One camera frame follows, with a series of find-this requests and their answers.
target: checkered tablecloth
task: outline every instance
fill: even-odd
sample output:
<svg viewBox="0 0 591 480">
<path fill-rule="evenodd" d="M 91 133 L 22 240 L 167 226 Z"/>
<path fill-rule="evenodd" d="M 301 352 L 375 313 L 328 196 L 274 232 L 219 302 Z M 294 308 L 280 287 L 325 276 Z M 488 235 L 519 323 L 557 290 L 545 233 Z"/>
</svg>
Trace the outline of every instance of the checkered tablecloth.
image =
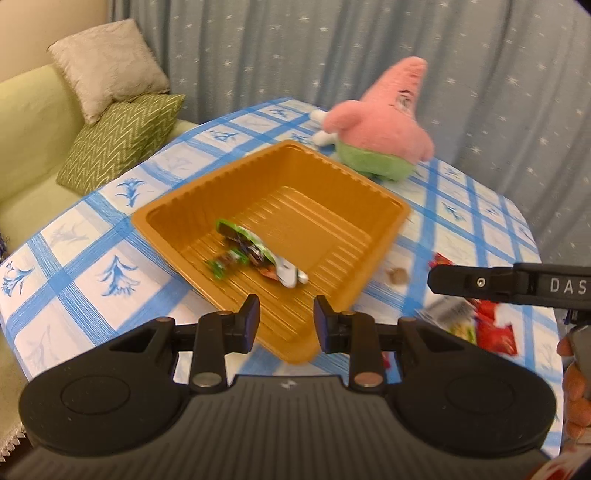
<svg viewBox="0 0 591 480">
<path fill-rule="evenodd" d="M 134 229 L 130 215 L 162 194 L 284 139 L 312 146 L 319 126 L 309 120 L 311 105 L 280 99 L 246 108 L 185 133 L 152 158 L 91 193 L 34 235 L 0 265 L 0 323 L 30 379 L 95 345 L 157 316 L 196 322 L 212 306 L 191 289 Z M 321 149 L 333 155 L 332 148 Z M 413 213 L 355 309 L 377 321 L 435 300 L 427 287 L 428 262 L 440 252 L 457 264 L 497 266 L 538 262 L 531 232 L 509 200 L 446 163 L 420 164 L 403 182 L 382 182 L 405 198 Z M 391 286 L 386 271 L 405 268 L 406 286 Z M 556 420 L 545 444 L 558 454 L 561 437 L 562 368 L 554 353 L 558 333 L 553 312 L 503 305 L 501 323 L 512 323 L 519 356 L 558 399 Z M 190 354 L 183 355 L 176 379 L 185 380 Z M 319 355 L 305 365 L 287 365 L 260 346 L 249 355 L 226 358 L 228 374 L 347 376 L 344 355 Z M 395 368 L 390 382 L 399 381 Z"/>
</svg>

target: light green sofa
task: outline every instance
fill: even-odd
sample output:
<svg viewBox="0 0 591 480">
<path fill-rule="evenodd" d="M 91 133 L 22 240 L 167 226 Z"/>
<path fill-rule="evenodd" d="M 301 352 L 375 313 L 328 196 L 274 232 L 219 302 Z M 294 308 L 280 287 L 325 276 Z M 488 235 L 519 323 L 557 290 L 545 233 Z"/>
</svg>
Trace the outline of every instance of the light green sofa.
<svg viewBox="0 0 591 480">
<path fill-rule="evenodd" d="M 77 99 L 53 66 L 0 83 L 0 232 L 9 251 L 79 200 L 56 184 L 56 175 L 82 125 Z M 177 121 L 168 141 L 193 127 Z M 17 401 L 24 384 L 0 335 L 0 457 L 19 428 Z"/>
</svg>

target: orange plastic tray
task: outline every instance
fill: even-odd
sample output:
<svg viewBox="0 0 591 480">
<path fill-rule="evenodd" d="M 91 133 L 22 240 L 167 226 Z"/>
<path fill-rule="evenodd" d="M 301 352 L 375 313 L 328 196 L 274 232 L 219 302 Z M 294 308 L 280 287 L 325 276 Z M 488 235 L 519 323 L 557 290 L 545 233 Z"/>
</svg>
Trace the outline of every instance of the orange plastic tray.
<svg viewBox="0 0 591 480">
<path fill-rule="evenodd" d="M 303 145 L 285 141 L 222 167 L 140 208 L 133 224 L 217 308 L 261 300 L 257 339 L 290 363 L 319 352 L 313 300 L 336 311 L 355 302 L 410 213 L 406 202 Z M 206 260 L 227 247 L 220 218 L 256 233 L 310 277 L 286 288 L 242 267 L 217 280 Z"/>
</svg>

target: green zigzag pillow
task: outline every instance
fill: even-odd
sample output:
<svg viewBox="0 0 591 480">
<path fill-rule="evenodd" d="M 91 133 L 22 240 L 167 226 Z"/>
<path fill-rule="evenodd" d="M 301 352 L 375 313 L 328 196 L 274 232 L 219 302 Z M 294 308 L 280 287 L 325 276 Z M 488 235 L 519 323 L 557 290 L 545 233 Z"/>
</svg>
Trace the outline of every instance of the green zigzag pillow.
<svg viewBox="0 0 591 480">
<path fill-rule="evenodd" d="M 184 95 L 146 93 L 112 103 L 84 125 L 57 174 L 57 183 L 87 195 L 152 156 L 172 130 Z"/>
</svg>

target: patrick star plush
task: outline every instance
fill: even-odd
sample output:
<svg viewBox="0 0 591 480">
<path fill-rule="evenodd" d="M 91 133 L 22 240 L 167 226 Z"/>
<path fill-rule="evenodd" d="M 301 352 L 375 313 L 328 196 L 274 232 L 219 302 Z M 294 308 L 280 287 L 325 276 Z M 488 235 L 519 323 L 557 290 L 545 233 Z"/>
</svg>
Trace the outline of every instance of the patrick star plush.
<svg viewBox="0 0 591 480">
<path fill-rule="evenodd" d="M 336 144 L 342 163 L 365 175 L 403 180 L 420 161 L 433 158 L 428 133 L 415 120 L 415 107 L 427 62 L 407 57 L 390 67 L 361 100 L 339 103 L 310 114 L 322 126 L 316 145 Z"/>
</svg>

